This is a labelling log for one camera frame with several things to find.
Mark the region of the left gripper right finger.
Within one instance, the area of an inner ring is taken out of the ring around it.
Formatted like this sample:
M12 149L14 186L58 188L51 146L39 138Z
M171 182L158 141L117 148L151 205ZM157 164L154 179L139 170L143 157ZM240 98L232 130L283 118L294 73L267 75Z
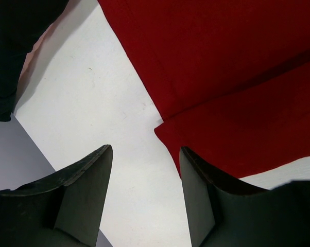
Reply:
M310 246L310 181L263 189L179 154L192 246Z

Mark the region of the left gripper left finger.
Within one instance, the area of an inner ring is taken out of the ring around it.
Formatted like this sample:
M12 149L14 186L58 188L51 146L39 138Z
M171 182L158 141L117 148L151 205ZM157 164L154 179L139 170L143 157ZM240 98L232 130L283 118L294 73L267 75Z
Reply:
M0 190L0 246L95 246L113 149L83 159L15 190Z

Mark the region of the red t-shirt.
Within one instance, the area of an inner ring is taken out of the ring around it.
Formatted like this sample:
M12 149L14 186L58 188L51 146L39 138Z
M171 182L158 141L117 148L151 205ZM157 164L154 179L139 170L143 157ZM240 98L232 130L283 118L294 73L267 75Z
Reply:
M100 1L179 164L243 178L310 156L310 1Z

